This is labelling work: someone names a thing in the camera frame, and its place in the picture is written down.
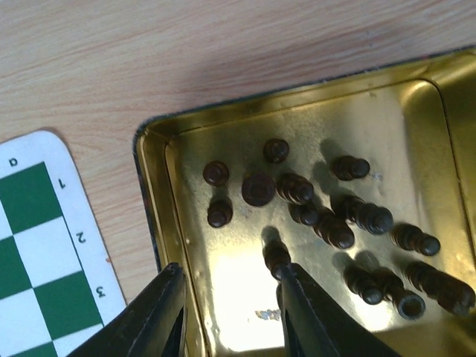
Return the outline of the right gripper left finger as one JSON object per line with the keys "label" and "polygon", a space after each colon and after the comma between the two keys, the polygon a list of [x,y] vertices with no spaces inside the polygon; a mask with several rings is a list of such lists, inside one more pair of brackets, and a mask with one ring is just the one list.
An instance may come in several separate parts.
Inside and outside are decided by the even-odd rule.
{"label": "right gripper left finger", "polygon": [[170,263],[101,331],[70,356],[184,356],[186,277]]}

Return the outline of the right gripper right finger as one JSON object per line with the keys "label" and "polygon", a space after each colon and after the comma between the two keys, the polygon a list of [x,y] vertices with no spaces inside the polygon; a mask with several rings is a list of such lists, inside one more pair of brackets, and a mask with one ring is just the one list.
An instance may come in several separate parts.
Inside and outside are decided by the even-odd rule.
{"label": "right gripper right finger", "polygon": [[277,268],[288,356],[398,356],[348,315],[297,263]]}

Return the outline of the gold tin with dark pieces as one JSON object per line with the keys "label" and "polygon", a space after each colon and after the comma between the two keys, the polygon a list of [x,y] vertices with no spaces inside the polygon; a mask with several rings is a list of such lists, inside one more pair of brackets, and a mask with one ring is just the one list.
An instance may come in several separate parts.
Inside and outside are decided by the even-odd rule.
{"label": "gold tin with dark pieces", "polygon": [[[263,155],[267,140],[289,143],[280,164]],[[351,155],[370,163],[360,179],[341,181],[331,163]],[[263,249],[273,239],[355,321],[398,356],[473,356],[475,307],[445,311],[405,276],[421,261],[475,291],[475,48],[370,69],[290,89],[217,103],[148,120],[135,138],[135,161],[160,267],[178,263],[186,277],[189,356],[288,356],[277,288]],[[203,169],[221,161],[229,179],[209,185]],[[244,178],[264,172],[276,182],[263,207],[247,204]],[[326,244],[313,226],[296,223],[277,181],[294,173],[309,180],[305,205],[329,208],[355,236],[352,248]],[[372,235],[346,219],[345,196],[387,208],[393,227]],[[226,200],[231,221],[212,228],[210,204]],[[436,237],[427,257],[391,239],[408,223]],[[366,304],[344,270],[388,268],[425,301],[424,315],[402,318],[385,299]]]}

